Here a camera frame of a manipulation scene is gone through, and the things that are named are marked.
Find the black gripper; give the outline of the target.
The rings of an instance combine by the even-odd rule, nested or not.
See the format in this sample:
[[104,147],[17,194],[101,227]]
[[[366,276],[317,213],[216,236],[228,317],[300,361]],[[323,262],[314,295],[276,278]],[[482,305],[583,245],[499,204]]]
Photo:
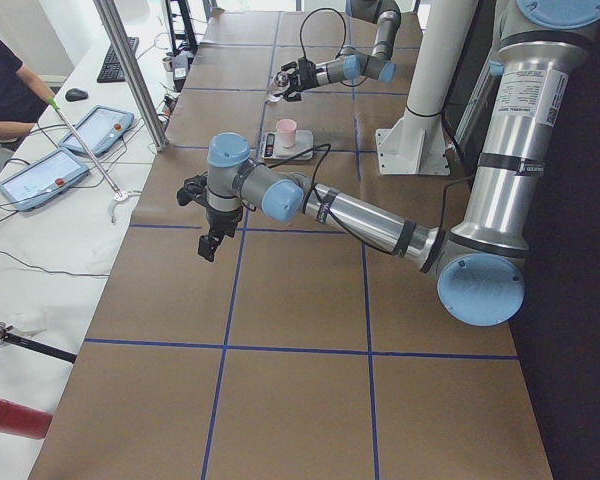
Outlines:
[[215,253],[222,244],[225,236],[233,238],[238,224],[243,218],[243,207],[240,206],[230,211],[221,211],[212,207],[206,209],[206,219],[209,223],[207,235],[199,237],[198,255],[207,261],[215,260]]
[[301,92],[315,87],[315,64],[307,58],[291,61],[283,65],[280,71],[290,73],[289,92],[283,93],[283,98],[288,102],[301,101]]

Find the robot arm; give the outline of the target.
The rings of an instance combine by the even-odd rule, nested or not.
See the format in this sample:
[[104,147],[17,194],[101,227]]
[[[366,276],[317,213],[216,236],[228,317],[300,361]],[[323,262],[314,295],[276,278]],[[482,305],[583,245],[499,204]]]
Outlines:
[[303,54],[283,65],[272,77],[268,90],[270,101],[299,101],[304,91],[336,83],[353,88],[368,78],[382,83],[392,81],[396,71],[392,61],[394,42],[402,21],[396,2],[348,1],[345,14],[376,26],[372,51],[366,54],[343,43],[332,60],[322,63],[315,63]]
[[478,79],[494,102],[475,170],[465,173],[443,118],[479,9],[477,1],[433,3],[396,119],[356,132],[371,147],[355,152],[354,187],[319,181],[334,157],[327,144],[302,164],[265,159],[264,137],[214,136],[202,172],[177,193],[180,204],[204,211],[199,255],[211,259],[252,220],[272,231],[313,227],[406,260],[408,273],[465,324],[511,319],[524,301],[524,225],[569,78],[593,50],[600,1],[494,3]]

